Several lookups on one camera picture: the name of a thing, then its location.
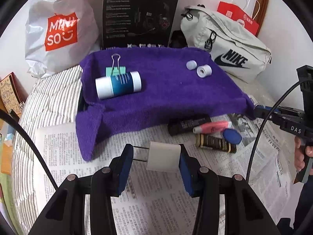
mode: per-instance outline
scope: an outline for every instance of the white cylinder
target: white cylinder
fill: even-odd
[[[147,170],[178,172],[180,145],[150,142]]]
[[[205,78],[206,76],[210,76],[212,74],[212,68],[207,64],[199,66],[197,68],[197,74],[199,77]]]
[[[139,92],[141,78],[137,71],[110,77],[98,78],[95,81],[99,99]]]
[[[186,63],[186,67],[188,70],[194,70],[195,68],[197,68],[197,62],[195,60],[188,61]]]

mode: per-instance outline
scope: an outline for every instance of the finger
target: finger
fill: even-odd
[[[309,157],[313,157],[313,147],[306,147],[306,155]]]
[[[295,159],[295,168],[297,170],[298,169],[302,170],[304,168],[304,166],[305,166],[305,163],[303,161],[301,162],[301,161]]]
[[[304,154],[299,148],[295,149],[295,160],[302,162],[304,160]]]
[[[295,137],[295,148],[299,148],[301,146],[301,139],[296,136]]]

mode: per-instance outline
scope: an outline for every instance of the purple towel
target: purple towel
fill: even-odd
[[[99,100],[95,79],[105,76],[105,68],[112,66],[114,53],[120,54],[120,66],[125,66],[126,71],[140,73],[142,90]],[[210,65],[212,75],[198,77],[196,70],[186,68],[190,60],[198,65]],[[210,54],[201,49],[115,48],[88,55],[80,66],[83,96],[89,106],[77,114],[76,132],[86,161],[92,159],[96,143],[121,132],[166,124],[170,118],[196,113],[254,116],[254,106],[248,96],[211,60]]]

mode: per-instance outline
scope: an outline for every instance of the pink marker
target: pink marker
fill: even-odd
[[[196,126],[193,128],[193,133],[203,133],[209,134],[213,132],[220,132],[225,130],[226,128],[230,128],[232,126],[232,122],[228,121],[217,121],[210,122],[200,126]]]

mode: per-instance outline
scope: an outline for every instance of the white spool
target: white spool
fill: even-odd
[[[186,63],[186,67],[188,70],[194,70],[195,68],[197,68],[197,62],[195,60],[188,61]]]
[[[210,76],[212,74],[212,68],[207,64],[199,66],[197,68],[197,74],[200,78],[205,78],[206,76]]]
[[[150,142],[147,170],[178,172],[180,145]]]

